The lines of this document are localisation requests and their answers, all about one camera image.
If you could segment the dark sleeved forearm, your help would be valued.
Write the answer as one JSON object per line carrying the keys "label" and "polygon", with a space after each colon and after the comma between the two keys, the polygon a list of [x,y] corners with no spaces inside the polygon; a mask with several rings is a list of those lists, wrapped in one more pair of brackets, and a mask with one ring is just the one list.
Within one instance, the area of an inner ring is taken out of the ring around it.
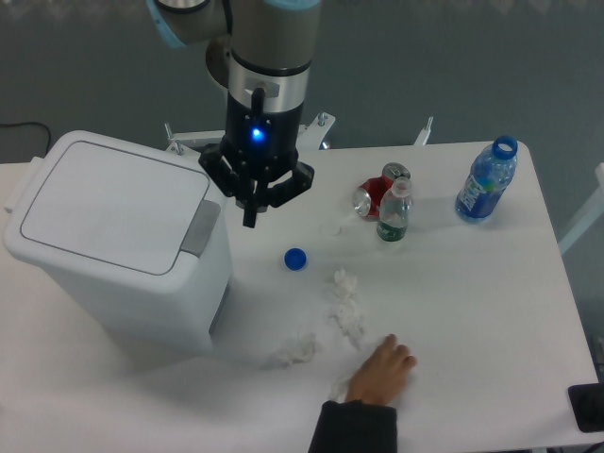
{"label": "dark sleeved forearm", "polygon": [[322,405],[309,452],[396,452],[397,412],[354,400]]}

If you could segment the person's bare hand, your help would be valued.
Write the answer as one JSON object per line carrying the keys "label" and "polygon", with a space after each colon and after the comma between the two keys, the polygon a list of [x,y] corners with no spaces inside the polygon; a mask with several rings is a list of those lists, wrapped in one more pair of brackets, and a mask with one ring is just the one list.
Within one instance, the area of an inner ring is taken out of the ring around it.
{"label": "person's bare hand", "polygon": [[350,379],[344,402],[388,406],[405,390],[417,363],[406,345],[387,335]]}

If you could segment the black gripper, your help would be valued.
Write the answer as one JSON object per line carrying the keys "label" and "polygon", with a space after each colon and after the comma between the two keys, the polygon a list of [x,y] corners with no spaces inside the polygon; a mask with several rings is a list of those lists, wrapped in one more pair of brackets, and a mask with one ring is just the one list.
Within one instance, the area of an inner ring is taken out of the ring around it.
{"label": "black gripper", "polygon": [[[255,227],[259,213],[309,190],[314,178],[314,169],[298,160],[296,149],[303,107],[269,112],[267,103],[256,96],[251,108],[229,95],[225,137],[220,145],[204,146],[198,159],[226,197],[236,197],[243,189],[244,227]],[[287,173],[292,175],[270,186]]]}

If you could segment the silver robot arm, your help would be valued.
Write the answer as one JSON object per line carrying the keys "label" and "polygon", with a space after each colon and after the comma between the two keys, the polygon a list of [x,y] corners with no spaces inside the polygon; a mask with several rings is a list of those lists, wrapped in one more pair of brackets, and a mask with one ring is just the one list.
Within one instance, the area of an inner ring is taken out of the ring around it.
{"label": "silver robot arm", "polygon": [[298,130],[322,4],[319,1],[150,1],[173,47],[226,40],[226,127],[199,163],[243,210],[243,225],[307,191]]}

